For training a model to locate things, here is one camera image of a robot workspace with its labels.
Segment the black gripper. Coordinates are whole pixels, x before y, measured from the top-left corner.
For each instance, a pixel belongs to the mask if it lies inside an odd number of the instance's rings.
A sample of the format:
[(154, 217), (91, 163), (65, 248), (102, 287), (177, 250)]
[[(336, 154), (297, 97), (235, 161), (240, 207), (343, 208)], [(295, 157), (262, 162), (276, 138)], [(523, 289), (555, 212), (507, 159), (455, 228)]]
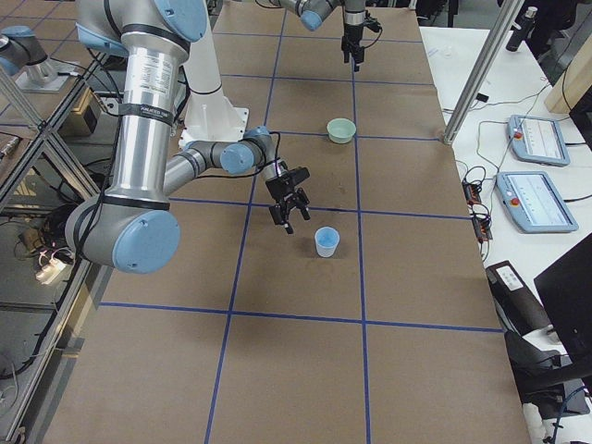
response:
[(382, 32), (382, 25), (369, 12), (345, 12), (343, 16), (343, 36), (341, 38), (341, 52), (343, 62), (350, 63), (350, 52), (353, 59), (353, 71), (358, 72), (364, 62), (366, 46), (361, 46), (364, 29), (374, 33)]
[(276, 201), (268, 207), (274, 224), (283, 227), (291, 235), (293, 228), (290, 223), (291, 208), (297, 207), (304, 220), (309, 220), (308, 205), (310, 200), (304, 189), (298, 185), (310, 178), (307, 167), (298, 166), (273, 179), (267, 180), (265, 185), (272, 198)]

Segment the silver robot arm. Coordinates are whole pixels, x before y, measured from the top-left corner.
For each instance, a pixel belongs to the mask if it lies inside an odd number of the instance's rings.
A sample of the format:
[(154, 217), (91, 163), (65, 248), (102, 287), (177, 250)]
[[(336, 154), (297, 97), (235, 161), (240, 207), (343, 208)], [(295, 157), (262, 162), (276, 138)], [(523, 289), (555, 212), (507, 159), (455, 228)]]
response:
[[(343, 34), (340, 49), (346, 64), (353, 63), (353, 71), (358, 72), (364, 62), (365, 50), (373, 46), (382, 35), (382, 25), (373, 18), (366, 8), (365, 1), (357, 0), (271, 0), (255, 1), (263, 8), (283, 8), (300, 19), (308, 31), (316, 31), (327, 18), (341, 8)], [(367, 46), (362, 45), (364, 30), (377, 34), (375, 40)]]
[(65, 228), (78, 257), (125, 273), (162, 268), (180, 240), (170, 193), (217, 169), (227, 179), (262, 175), (278, 226), (290, 226), (292, 210), (307, 213), (302, 183), (309, 171), (287, 167), (277, 132), (257, 127), (236, 142), (195, 141), (176, 155), (168, 152), (179, 70), (210, 29), (205, 2), (80, 1), (77, 12), (82, 44), (127, 61), (111, 183), (80, 204)]

